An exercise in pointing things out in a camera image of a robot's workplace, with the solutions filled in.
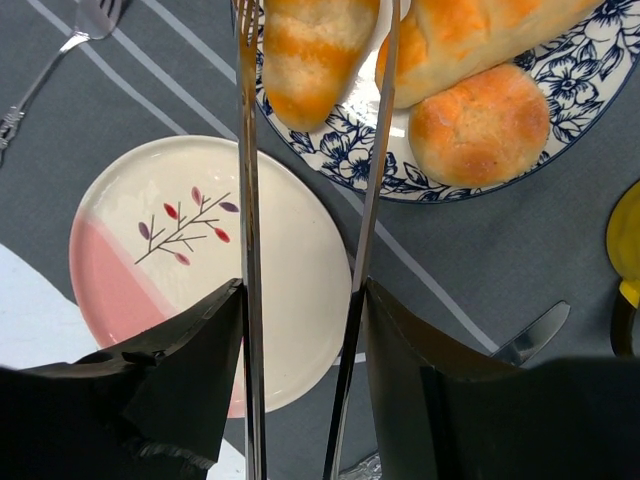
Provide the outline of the croissant shaped bread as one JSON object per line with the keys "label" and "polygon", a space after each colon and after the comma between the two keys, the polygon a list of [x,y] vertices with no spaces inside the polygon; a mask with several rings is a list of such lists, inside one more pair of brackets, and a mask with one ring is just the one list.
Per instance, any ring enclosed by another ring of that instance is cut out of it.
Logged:
{"label": "croissant shaped bread", "polygon": [[582,0],[413,1],[399,24],[394,106],[408,108],[552,40],[599,5]]}

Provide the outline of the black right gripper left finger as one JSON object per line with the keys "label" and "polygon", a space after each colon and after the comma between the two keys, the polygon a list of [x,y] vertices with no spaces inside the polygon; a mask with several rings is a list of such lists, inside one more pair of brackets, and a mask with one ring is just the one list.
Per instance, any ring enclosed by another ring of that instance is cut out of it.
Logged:
{"label": "black right gripper left finger", "polygon": [[203,479],[221,448],[241,283],[73,363],[1,372],[5,479]]}

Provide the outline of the metal serving tongs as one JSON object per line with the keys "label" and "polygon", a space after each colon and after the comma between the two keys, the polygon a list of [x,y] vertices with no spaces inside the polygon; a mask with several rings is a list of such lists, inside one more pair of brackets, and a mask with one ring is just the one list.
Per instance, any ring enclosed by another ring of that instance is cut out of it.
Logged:
{"label": "metal serving tongs", "polygon": [[[231,4],[231,14],[237,41],[236,84],[239,110],[238,152],[241,207],[246,474],[250,479],[264,479],[267,476],[267,459],[259,178],[255,125],[258,4],[255,1],[234,1]],[[351,297],[324,461],[323,476],[326,479],[335,479],[339,474],[351,378],[363,313],[369,259],[392,121],[400,17],[401,4],[395,1],[392,4],[387,58],[380,94],[368,190],[362,214]]]}

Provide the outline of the pink and cream plate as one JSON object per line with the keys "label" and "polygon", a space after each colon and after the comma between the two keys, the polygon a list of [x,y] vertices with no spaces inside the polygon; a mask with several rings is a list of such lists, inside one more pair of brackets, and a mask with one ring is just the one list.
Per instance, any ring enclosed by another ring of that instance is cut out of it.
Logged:
{"label": "pink and cream plate", "polygon": [[[316,195],[258,157],[265,400],[274,411],[326,374],[342,344],[351,272]],[[101,346],[183,312],[241,273],[237,145],[174,136],[141,145],[84,194],[69,245],[73,291]]]}

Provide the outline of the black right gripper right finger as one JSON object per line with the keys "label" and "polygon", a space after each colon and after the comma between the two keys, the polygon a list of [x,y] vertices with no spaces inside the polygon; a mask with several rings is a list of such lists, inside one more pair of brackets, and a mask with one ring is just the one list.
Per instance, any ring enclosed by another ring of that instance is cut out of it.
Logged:
{"label": "black right gripper right finger", "polygon": [[639,363],[522,369],[429,325],[367,284],[366,358],[387,479],[635,479]]}

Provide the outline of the silver fork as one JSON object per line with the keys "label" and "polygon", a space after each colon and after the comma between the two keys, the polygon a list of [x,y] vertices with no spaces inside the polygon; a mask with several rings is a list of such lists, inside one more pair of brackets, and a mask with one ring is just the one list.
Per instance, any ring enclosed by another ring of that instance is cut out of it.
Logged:
{"label": "silver fork", "polygon": [[20,100],[1,116],[1,167],[6,164],[7,150],[20,130],[33,101],[64,57],[87,42],[111,36],[131,1],[75,1],[74,24],[64,43],[39,72]]}

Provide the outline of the silver table knife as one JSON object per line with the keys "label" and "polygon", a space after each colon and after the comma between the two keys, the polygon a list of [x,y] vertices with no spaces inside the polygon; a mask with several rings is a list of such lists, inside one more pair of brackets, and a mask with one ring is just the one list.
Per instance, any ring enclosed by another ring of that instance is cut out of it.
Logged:
{"label": "silver table knife", "polygon": [[[565,324],[571,306],[559,301],[522,329],[510,341],[490,354],[513,366],[521,366],[543,349]],[[382,468],[378,451],[371,452],[338,474],[339,479],[381,479]]]}

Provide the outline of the grey striped cloth placemat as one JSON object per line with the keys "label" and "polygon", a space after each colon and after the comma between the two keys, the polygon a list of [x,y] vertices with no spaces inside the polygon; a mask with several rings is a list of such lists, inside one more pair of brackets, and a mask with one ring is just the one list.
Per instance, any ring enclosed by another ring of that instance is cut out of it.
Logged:
{"label": "grey striped cloth placemat", "polygon": [[[77,307],[68,239],[87,187],[114,159],[177,133],[237,128],[226,1],[134,1],[109,38],[74,49],[42,87],[1,170],[1,361],[74,361],[96,347]],[[639,79],[544,169],[444,205],[384,202],[371,273],[407,307],[481,351],[560,300],[539,361],[607,355],[617,277],[608,217],[639,177]]]}

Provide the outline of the yellow mug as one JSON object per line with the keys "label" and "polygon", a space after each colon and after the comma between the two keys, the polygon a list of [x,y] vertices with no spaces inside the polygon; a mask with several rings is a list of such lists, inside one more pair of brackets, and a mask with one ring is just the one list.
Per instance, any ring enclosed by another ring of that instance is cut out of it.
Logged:
{"label": "yellow mug", "polygon": [[633,326],[639,309],[639,182],[632,185],[611,212],[606,231],[609,261],[621,281],[610,327],[616,356],[633,357]]}

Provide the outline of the round bread bun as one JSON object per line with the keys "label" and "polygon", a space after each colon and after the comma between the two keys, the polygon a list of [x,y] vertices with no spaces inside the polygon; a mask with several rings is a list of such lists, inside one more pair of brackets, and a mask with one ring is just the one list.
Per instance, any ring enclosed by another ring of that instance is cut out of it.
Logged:
{"label": "round bread bun", "polygon": [[454,187],[487,187],[529,170],[550,130],[550,108],[531,76],[502,64],[414,105],[408,140],[431,179]]}

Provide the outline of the long bread roll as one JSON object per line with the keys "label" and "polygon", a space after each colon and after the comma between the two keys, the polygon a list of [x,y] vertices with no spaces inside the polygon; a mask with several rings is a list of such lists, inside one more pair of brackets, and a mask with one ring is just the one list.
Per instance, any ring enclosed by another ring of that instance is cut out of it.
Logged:
{"label": "long bread roll", "polygon": [[262,80],[289,129],[321,127],[345,93],[375,30],[378,1],[264,3]]}

